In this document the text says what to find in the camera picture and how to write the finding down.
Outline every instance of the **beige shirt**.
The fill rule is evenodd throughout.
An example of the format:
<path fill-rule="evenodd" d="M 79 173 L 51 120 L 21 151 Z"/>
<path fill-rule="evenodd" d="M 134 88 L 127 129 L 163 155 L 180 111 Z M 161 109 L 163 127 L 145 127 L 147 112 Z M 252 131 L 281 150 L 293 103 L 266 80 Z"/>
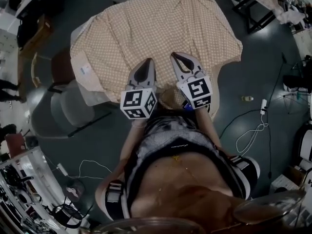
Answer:
<path fill-rule="evenodd" d="M 113 102 L 120 101 L 130 71 L 153 58 L 160 102 L 177 109 L 185 98 L 176 88 L 172 52 L 190 54 L 202 64 L 213 86 L 213 116 L 219 108 L 219 71 L 240 61 L 242 52 L 215 0 L 129 0 L 111 6 L 85 25 L 71 47 L 71 58 L 86 55 L 90 65 L 72 62 L 76 80 L 89 91 L 102 87 Z"/>

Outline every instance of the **plug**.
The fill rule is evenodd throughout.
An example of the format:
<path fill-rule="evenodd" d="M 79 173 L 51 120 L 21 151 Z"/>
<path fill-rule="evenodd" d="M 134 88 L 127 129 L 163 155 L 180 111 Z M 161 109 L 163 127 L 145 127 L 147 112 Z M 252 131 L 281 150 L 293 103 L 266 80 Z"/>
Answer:
<path fill-rule="evenodd" d="M 68 176 L 68 173 L 66 172 L 65 168 L 62 166 L 61 163 L 57 165 L 57 168 L 64 174 L 64 176 Z"/>
<path fill-rule="evenodd" d="M 267 108 L 267 100 L 262 99 L 260 114 L 265 115 L 266 108 Z"/>

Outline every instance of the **white cable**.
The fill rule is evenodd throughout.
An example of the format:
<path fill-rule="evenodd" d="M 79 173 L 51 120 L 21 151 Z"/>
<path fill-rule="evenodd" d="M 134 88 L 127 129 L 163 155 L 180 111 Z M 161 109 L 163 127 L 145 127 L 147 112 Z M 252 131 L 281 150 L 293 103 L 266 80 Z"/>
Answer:
<path fill-rule="evenodd" d="M 261 124 L 259 124 L 259 125 L 257 126 L 256 129 L 254 129 L 254 130 L 248 130 L 247 132 L 245 132 L 244 134 L 242 134 L 242 135 L 236 140 L 236 150 L 237 150 L 237 152 L 240 153 L 240 154 L 243 153 L 242 156 L 243 156 L 244 154 L 246 154 L 246 153 L 249 151 L 249 149 L 251 148 L 252 144 L 254 143 L 255 138 L 257 137 L 258 132 L 263 131 L 264 128 L 267 127 L 267 126 L 269 125 L 268 123 L 264 123 L 264 122 L 263 122 L 262 116 L 263 116 L 263 115 L 261 115 L 261 118 L 260 118 Z M 237 143 L 238 143 L 239 139 L 242 138 L 245 134 L 247 134 L 247 133 L 249 133 L 249 132 L 254 132 L 253 136 L 251 137 L 250 141 L 249 141 L 248 144 L 245 146 L 245 148 L 244 148 L 242 151 L 239 151 L 239 150 L 238 150 L 238 146 L 237 146 Z"/>
<path fill-rule="evenodd" d="M 81 162 L 80 166 L 79 166 L 79 176 L 73 176 L 73 177 L 68 176 L 68 177 L 70 177 L 70 178 L 84 178 L 84 177 L 88 177 L 88 178 L 95 178 L 95 179 L 104 179 L 104 178 L 101 178 L 101 177 L 81 176 L 81 166 L 82 166 L 83 162 L 85 162 L 85 161 L 88 161 L 88 162 L 95 162 L 95 163 L 98 164 L 99 166 L 102 166 L 102 167 L 106 168 L 108 171 L 112 172 L 112 171 L 111 171 L 110 169 L 108 169 L 106 166 L 103 166 L 103 165 L 97 163 L 97 162 L 94 161 L 94 160 L 86 160 L 86 159 L 84 159 L 84 160 Z"/>

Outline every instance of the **black bag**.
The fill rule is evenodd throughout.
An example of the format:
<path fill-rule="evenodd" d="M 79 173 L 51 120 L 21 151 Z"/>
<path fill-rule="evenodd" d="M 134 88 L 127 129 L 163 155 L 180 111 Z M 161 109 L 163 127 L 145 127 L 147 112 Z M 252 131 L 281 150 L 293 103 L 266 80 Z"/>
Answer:
<path fill-rule="evenodd" d="M 38 30 L 37 19 L 26 17 L 21 21 L 19 26 L 17 42 L 18 47 L 23 48 L 29 39 L 31 39 Z"/>

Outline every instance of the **gray floor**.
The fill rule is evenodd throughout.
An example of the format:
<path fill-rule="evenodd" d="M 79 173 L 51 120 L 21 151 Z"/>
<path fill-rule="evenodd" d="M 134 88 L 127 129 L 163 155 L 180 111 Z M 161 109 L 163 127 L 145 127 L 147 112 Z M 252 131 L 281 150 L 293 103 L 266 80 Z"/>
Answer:
<path fill-rule="evenodd" d="M 247 35 L 245 21 L 232 11 L 231 1 L 216 0 L 216 2 L 227 17 L 236 37 L 243 43 L 241 62 L 224 66 L 218 78 L 220 108 L 214 124 L 220 134 L 235 116 L 259 108 L 263 98 L 269 99 L 282 63 L 281 52 L 285 54 L 289 64 L 299 61 L 300 56 L 294 38 L 286 25 L 280 25 L 277 21 L 273 21 L 265 30 Z M 39 54 L 48 58 L 53 57 L 59 50 L 69 45 L 70 34 L 75 28 L 87 21 L 90 16 L 111 5 L 112 2 L 109 0 L 66 0 L 65 11 L 53 20 L 55 32 Z M 252 9 L 255 18 L 263 13 L 265 10 L 261 5 L 256 5 Z M 46 85 L 51 83 L 49 68 L 49 61 L 39 61 L 38 76 Z M 282 74 L 288 73 L 289 69 L 289 65 L 284 65 Z M 307 120 L 307 115 L 304 115 L 307 107 L 294 103 L 292 111 L 295 114 L 289 115 L 283 99 L 277 99 L 280 95 L 285 94 L 282 90 L 281 77 L 269 108 L 273 179 L 279 176 L 289 164 L 294 134 L 304 120 Z M 32 90 L 30 72 L 26 72 L 25 79 L 27 90 Z M 253 96 L 254 101 L 243 102 L 240 99 L 241 96 Z M 249 113 L 236 120 L 221 140 L 224 149 L 235 154 L 236 139 L 246 130 L 256 128 L 259 123 L 260 114 L 258 112 Z M 96 160 L 100 164 L 114 169 L 129 127 L 130 123 L 123 114 L 119 110 L 113 110 L 111 116 L 71 139 L 54 141 L 41 139 L 40 145 L 54 164 L 62 163 L 72 176 L 78 175 L 78 167 L 83 159 Z M 255 158 L 261 167 L 261 176 L 253 195 L 264 194 L 270 184 L 267 176 L 269 172 L 269 133 L 267 129 L 258 134 L 248 155 Z M 54 173 L 61 184 L 68 181 L 57 171 Z M 82 167 L 82 174 L 105 177 L 108 172 L 100 166 L 87 163 Z M 81 207 L 86 209 L 94 201 L 94 191 L 100 180 L 83 178 L 81 181 L 86 188 L 84 204 Z M 106 221 L 97 206 L 93 208 L 91 217 L 101 222 Z"/>

